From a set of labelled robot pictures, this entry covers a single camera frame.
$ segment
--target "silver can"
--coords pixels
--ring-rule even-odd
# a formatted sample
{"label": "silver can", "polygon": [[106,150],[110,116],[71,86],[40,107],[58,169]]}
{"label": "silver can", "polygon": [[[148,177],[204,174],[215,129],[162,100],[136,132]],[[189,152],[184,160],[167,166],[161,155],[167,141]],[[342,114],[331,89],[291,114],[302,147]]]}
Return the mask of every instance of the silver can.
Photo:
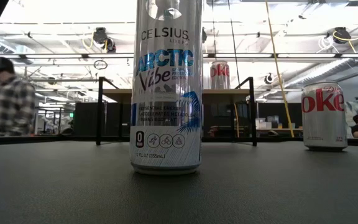
{"label": "silver can", "polygon": [[303,142],[314,150],[347,147],[345,104],[336,82],[305,86],[302,93]]}
{"label": "silver can", "polygon": [[201,164],[202,0],[138,0],[131,164],[155,175]]}
{"label": "silver can", "polygon": [[211,89],[228,90],[230,89],[230,69],[225,61],[215,61],[210,70]]}

